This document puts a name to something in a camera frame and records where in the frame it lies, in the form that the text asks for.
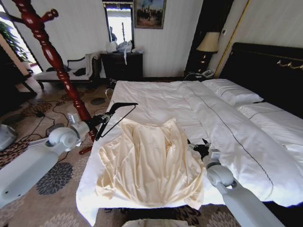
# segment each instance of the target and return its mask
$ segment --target dresser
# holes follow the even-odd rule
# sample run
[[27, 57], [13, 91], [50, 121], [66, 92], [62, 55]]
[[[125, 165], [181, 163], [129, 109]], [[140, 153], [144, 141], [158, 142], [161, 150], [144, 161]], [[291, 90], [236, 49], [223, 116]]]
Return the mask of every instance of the dresser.
[[[0, 82], [0, 116], [18, 107], [21, 103], [34, 97], [36, 93], [25, 82], [26, 78], [20, 72], [13, 60], [0, 46], [1, 82]], [[20, 92], [15, 84], [22, 83], [30, 92]]]
[[143, 54], [102, 53], [101, 59], [107, 79], [140, 81], [143, 78]]

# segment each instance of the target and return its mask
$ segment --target wooden coat stand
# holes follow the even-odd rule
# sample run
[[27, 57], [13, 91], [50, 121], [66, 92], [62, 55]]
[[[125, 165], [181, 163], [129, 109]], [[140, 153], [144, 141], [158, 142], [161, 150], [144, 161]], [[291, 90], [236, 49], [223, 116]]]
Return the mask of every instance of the wooden coat stand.
[[[34, 37], [40, 42], [44, 56], [48, 62], [57, 71], [58, 78], [63, 82], [64, 88], [68, 96], [73, 100], [74, 107], [77, 109], [81, 120], [90, 120], [91, 116], [87, 111], [84, 102], [80, 99], [79, 93], [72, 85], [68, 73], [65, 71], [63, 61], [57, 50], [49, 41], [49, 36], [45, 31], [44, 23], [58, 17], [58, 12], [52, 9], [46, 12], [42, 17], [38, 16], [34, 10], [31, 0], [12, 0], [18, 7], [21, 18], [10, 16], [16, 22], [25, 24], [33, 33]], [[96, 128], [89, 132], [92, 141], [95, 140], [97, 134]]]

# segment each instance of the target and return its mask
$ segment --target plastic bag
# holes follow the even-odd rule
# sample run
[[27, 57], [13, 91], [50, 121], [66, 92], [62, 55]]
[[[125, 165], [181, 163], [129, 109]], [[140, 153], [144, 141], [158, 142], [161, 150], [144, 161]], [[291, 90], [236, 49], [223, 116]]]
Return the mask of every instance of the plastic bag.
[[106, 44], [105, 50], [107, 53], [112, 53], [117, 51], [118, 44], [116, 42], [110, 42]]
[[131, 41], [129, 41], [129, 42], [124, 41], [124, 42], [120, 43], [117, 47], [117, 51], [119, 53], [124, 53], [125, 65], [127, 65], [126, 53], [130, 53], [132, 51], [132, 47], [133, 47], [133, 44]]

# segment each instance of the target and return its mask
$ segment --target upholstered bench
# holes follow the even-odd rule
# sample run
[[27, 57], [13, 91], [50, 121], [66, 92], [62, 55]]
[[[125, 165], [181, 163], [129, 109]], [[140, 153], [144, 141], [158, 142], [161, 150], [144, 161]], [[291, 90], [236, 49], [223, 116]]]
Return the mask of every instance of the upholstered bench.
[[[72, 83], [97, 83], [101, 72], [101, 52], [86, 54], [77, 60], [67, 60], [67, 71]], [[34, 79], [44, 89], [43, 82], [58, 82], [57, 72], [49, 68], [46, 72], [34, 75]]]

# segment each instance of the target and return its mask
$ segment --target white bedsheet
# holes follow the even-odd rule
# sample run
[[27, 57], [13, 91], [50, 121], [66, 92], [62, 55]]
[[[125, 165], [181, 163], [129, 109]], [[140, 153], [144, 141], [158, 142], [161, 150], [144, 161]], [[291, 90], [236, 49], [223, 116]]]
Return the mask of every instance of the white bedsheet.
[[[275, 201], [283, 206], [303, 201], [302, 170], [292, 164], [293, 158], [283, 153], [280, 145], [202, 83], [119, 81], [112, 100], [137, 102], [139, 105], [127, 118], [141, 124], [162, 124], [175, 117], [191, 142], [201, 144], [202, 138], [212, 142], [222, 153], [222, 164], [262, 201]], [[106, 130], [130, 109], [118, 109]], [[104, 171], [98, 150], [118, 135], [120, 129], [115, 127], [104, 138], [94, 142], [77, 190], [78, 210], [91, 225], [95, 224], [99, 208], [144, 208], [119, 194], [110, 201], [103, 201], [95, 193], [96, 181]], [[203, 181], [203, 204], [223, 204], [220, 193], [209, 183], [206, 174]], [[182, 205], [184, 202], [179, 201], [166, 207]]]

